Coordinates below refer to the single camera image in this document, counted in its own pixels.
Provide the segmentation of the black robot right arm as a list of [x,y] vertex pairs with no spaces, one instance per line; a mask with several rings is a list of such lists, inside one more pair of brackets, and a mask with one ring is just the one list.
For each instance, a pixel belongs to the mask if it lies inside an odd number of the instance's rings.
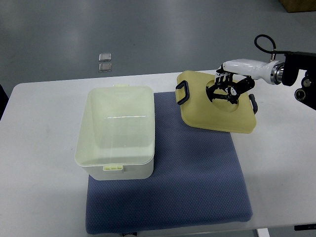
[[[262,48],[257,40],[260,37],[267,38],[273,46],[272,50]],[[277,54],[283,54],[285,61],[277,63],[271,72],[272,82],[292,86],[297,80],[300,70],[305,70],[301,80],[301,87],[296,89],[294,97],[304,105],[316,108],[316,54],[300,51],[279,51],[276,49],[275,41],[268,35],[260,34],[254,39],[255,46],[262,52],[271,55],[270,61],[274,61]]]

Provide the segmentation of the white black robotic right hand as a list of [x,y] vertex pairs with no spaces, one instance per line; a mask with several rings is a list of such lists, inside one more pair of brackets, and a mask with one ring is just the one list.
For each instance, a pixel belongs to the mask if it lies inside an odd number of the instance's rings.
[[220,99],[237,104],[239,97],[255,86],[255,80],[277,84],[275,76],[279,64],[279,61],[265,63],[248,59],[224,62],[216,70],[214,84],[206,87],[207,97],[210,101]]

